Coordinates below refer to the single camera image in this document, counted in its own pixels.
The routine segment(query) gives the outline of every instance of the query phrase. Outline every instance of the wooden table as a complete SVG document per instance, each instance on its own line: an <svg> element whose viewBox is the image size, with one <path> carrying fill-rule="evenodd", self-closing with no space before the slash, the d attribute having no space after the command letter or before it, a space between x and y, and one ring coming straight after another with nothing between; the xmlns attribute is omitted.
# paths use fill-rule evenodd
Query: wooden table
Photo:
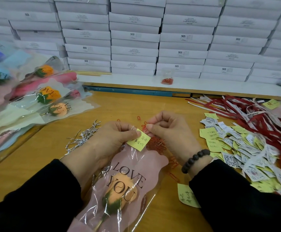
<svg viewBox="0 0 281 232"><path fill-rule="evenodd" d="M185 116L197 140L203 148L207 148L205 140L199 137L199 129L204 128L199 121L204 119L206 110L189 105L184 98L94 92L88 99L101 107L46 125L0 163L0 201L51 160L61 158L66 153L66 137L73 137L79 130L88 129L96 119L102 121L102 124L120 119L141 127L146 119L156 113L162 110L173 111ZM231 124L231 120L226 118L220 117L219 121ZM182 184L188 184L190 179L181 173L180 168L177 166L171 172ZM212 229L198 208L179 201L177 182L165 175L160 190L136 231L205 232Z"/></svg>

